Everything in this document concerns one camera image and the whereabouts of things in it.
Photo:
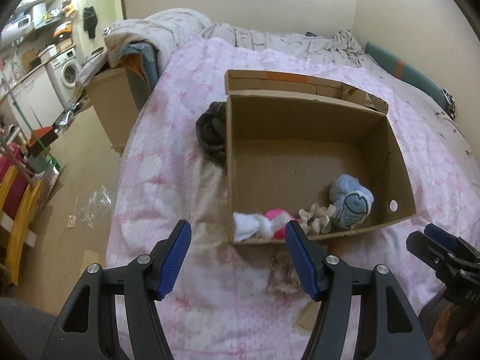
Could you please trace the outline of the person right hand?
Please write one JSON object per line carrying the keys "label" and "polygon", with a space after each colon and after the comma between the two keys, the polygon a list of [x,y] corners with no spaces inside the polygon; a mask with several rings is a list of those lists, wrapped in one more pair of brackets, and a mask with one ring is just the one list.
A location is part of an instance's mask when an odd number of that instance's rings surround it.
{"label": "person right hand", "polygon": [[441,300],[428,339],[433,359],[479,359],[479,310]]}

